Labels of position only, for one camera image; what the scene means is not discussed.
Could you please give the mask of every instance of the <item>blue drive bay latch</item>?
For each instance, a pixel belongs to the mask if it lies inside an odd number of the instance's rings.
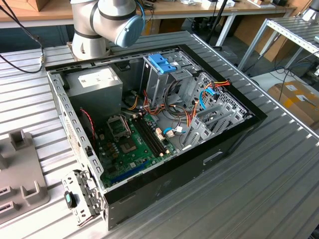
[[[149,55],[149,60],[162,74],[176,71],[176,67],[170,65],[167,59],[160,54]]]

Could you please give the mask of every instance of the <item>chip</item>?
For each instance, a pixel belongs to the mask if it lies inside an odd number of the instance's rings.
[[[129,153],[129,152],[137,149],[132,138],[126,138],[126,139],[121,140],[120,147],[121,147],[121,150],[123,151],[123,153]]]

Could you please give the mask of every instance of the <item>green circuit board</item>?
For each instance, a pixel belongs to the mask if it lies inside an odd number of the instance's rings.
[[[144,116],[141,120],[144,120],[150,129],[158,127],[150,115]],[[167,159],[176,152],[172,144],[165,139],[162,142],[158,141],[165,149],[164,154],[155,156],[133,124],[132,119],[128,119],[127,123],[131,136],[121,137],[117,141],[114,140],[107,124],[96,130],[99,136],[99,160],[104,168],[101,180],[109,187]]]

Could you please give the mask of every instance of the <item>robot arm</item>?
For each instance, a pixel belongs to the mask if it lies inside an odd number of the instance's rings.
[[[79,59],[106,56],[108,40],[129,47],[143,30],[144,20],[136,15],[135,0],[71,0],[71,4],[72,50]]]

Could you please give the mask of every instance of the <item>wooden table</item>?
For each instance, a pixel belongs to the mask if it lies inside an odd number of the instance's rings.
[[[269,14],[269,13],[284,13],[285,16],[289,16],[295,7],[282,7],[276,8],[258,8],[253,4],[242,0],[240,3],[236,3],[234,7],[226,8],[223,12],[223,16],[228,16],[220,37],[217,41],[217,45],[222,45],[227,33],[237,15],[251,15],[251,14]],[[16,16],[21,23],[25,26],[49,26],[49,25],[69,25],[73,24],[73,15],[71,4],[68,0],[51,0],[41,12],[28,11],[23,9],[13,8]],[[196,3],[194,6],[187,6],[179,1],[166,2],[158,1],[155,3],[155,11],[153,19],[167,19],[167,18],[185,18],[185,17],[201,17],[201,16],[213,16],[214,8],[203,9],[200,3]],[[146,10],[146,19],[150,19],[152,13]],[[9,17],[3,12],[0,12],[0,28],[12,28],[18,27]]]

